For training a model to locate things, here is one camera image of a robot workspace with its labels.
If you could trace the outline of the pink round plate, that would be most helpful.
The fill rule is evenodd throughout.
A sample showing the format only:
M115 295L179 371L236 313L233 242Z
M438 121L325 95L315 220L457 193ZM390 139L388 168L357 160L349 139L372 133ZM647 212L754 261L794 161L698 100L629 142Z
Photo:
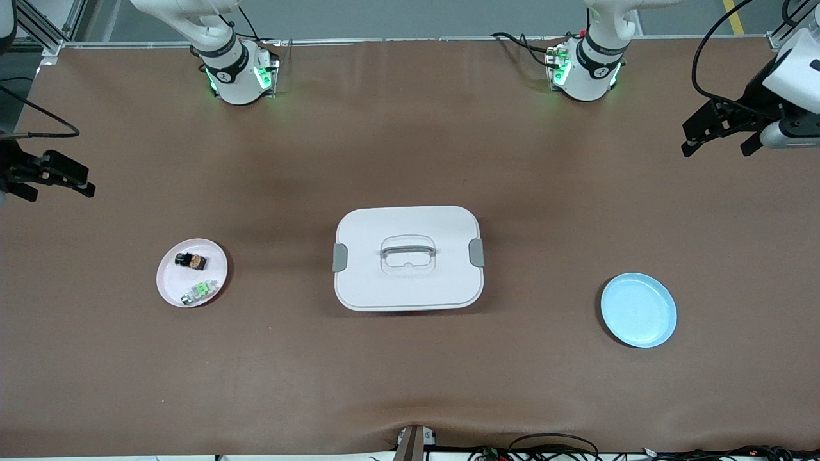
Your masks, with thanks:
M205 257L208 260L207 268L204 271L196 271L182 268L174 263L176 254L191 253ZM205 301L203 305L216 300L217 295L226 286L229 275L229 259L227 253L213 240L208 239L188 239L172 247L163 257L156 269L156 289L161 297L170 305L185 307L182 304L181 296L187 293L193 285L206 280L216 280L218 291Z

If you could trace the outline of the blue round plate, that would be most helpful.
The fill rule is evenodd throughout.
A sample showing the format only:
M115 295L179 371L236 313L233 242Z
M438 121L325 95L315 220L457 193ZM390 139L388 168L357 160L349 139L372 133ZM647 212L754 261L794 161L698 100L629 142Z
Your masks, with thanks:
M602 291L600 313L607 330L633 348L664 344L677 329L673 295L657 279L643 273L623 273Z

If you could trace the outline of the brown table mat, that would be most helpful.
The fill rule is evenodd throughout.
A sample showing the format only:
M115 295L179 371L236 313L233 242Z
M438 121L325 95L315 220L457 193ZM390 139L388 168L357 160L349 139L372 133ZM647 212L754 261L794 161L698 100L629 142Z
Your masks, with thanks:
M274 99L214 99L186 49L69 49L30 99L76 124L29 140L93 198L0 208L0 457L381 451L568 433L603 451L820 447L820 150L683 157L693 39L632 44L596 103L512 45L284 50ZM478 300L371 315L333 286L341 218L462 206ZM227 253L193 309L156 289L188 239ZM643 273L674 334L633 348L604 286Z

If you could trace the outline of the aluminium frame profile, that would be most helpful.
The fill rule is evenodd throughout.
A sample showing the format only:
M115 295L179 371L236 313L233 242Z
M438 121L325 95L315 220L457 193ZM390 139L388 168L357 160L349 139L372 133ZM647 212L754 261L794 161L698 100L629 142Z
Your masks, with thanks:
M811 28L811 24L817 22L817 12L820 12L820 0L782 0L782 23L767 32L771 49L779 51L799 30Z
M0 55L39 49L58 55L76 35L90 0L0 0Z

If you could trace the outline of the green switch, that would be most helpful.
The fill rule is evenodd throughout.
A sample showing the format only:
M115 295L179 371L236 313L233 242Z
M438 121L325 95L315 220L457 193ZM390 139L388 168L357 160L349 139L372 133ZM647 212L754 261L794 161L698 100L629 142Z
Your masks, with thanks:
M211 296L216 294L219 287L216 280L206 280L196 283L192 288L181 296L182 304L185 307L196 307L205 303Z

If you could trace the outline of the silver table edge rail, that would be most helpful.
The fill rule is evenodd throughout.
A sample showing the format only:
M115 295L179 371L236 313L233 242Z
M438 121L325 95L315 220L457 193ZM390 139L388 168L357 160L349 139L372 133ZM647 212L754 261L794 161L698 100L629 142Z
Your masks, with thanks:
M761 38L764 43L772 49L776 49L775 40L771 34L749 34L749 35L712 35L712 39L742 39ZM415 43L415 42L489 42L496 40L491 36L442 36L439 38L334 38L334 39L265 39L263 44L273 47L286 46L333 46L359 43ZM63 42L60 43L60 50L64 49L187 49L190 43L187 41L141 41L141 42Z

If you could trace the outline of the metal bracket at table edge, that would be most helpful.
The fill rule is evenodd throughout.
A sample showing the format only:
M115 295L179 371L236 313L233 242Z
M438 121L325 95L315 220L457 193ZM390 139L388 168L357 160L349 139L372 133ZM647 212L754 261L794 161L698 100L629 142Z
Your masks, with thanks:
M426 426L405 426L397 442L392 461L430 461L429 449L436 446L436 432Z

